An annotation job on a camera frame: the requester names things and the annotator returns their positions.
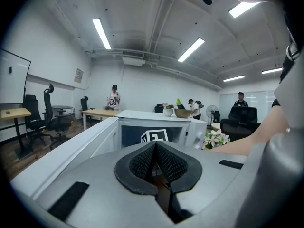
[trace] white flowers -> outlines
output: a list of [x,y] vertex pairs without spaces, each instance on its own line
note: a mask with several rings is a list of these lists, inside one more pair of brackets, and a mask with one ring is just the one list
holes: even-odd
[[204,145],[202,149],[204,149],[205,147],[207,149],[213,149],[229,142],[229,135],[225,135],[224,133],[222,133],[221,129],[218,131],[211,130],[211,132],[206,134],[205,136]]

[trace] black office chair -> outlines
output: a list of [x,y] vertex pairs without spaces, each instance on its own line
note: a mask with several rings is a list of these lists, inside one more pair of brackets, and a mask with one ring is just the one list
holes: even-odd
[[230,141],[246,138],[253,134],[260,123],[240,123],[238,120],[223,119],[220,121],[222,132],[229,135]]
[[23,106],[32,113],[31,116],[25,117],[25,126],[26,128],[30,128],[31,130],[34,130],[34,133],[29,134],[29,145],[33,146],[33,142],[36,139],[40,139],[44,145],[46,143],[44,142],[42,136],[51,136],[50,134],[44,134],[41,131],[41,127],[45,126],[45,121],[41,119],[39,114],[39,102],[36,99],[35,95],[25,95]]
[[[80,103],[81,103],[81,107],[82,107],[82,110],[83,111],[87,111],[88,110],[88,108],[87,108],[87,101],[88,101],[88,97],[87,96],[85,96],[83,99],[80,99]],[[86,115],[86,119],[88,120],[88,122],[91,124],[91,126],[93,125],[92,124],[92,116],[88,116],[88,115]]]
[[233,106],[228,118],[238,120],[240,123],[257,123],[257,109],[247,106]]
[[233,106],[229,113],[229,119],[220,121],[222,132],[229,134],[231,142],[250,136],[259,126],[257,109],[254,107]]
[[213,123],[218,124],[220,119],[219,111],[214,111],[213,113]]
[[67,131],[71,126],[71,120],[68,115],[55,115],[55,119],[53,118],[53,110],[51,105],[50,93],[54,91],[54,87],[52,84],[49,84],[49,88],[43,92],[44,96],[44,103],[46,105],[46,112],[45,114],[45,124],[48,130],[55,130],[58,132],[58,137],[51,136],[52,144],[50,145],[50,149],[53,149],[53,145],[58,142],[64,143],[65,141],[69,140],[64,134],[62,135],[61,132]]

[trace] backpack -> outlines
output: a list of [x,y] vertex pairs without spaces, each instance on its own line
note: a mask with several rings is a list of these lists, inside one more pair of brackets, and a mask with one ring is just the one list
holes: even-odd
[[197,103],[199,105],[200,109],[204,107],[204,105],[200,101],[196,101],[195,103]]

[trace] black strap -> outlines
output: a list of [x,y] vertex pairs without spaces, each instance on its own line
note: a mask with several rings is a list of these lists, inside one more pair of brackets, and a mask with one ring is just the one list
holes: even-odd
[[235,168],[235,169],[241,169],[243,167],[244,164],[241,164],[241,163],[237,163],[237,162],[231,162],[231,161],[227,161],[227,160],[222,160],[219,162],[219,164],[221,165],[226,165],[226,166],[229,166],[229,167],[232,167],[232,168]]
[[89,184],[75,182],[48,210],[48,212],[61,221],[65,221],[78,201],[86,192]]

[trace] white vase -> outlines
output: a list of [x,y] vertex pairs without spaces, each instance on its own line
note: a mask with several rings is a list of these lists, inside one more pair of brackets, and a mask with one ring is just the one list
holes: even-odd
[[173,109],[166,109],[166,108],[164,108],[164,110],[162,111],[162,113],[165,116],[171,116],[173,114]]

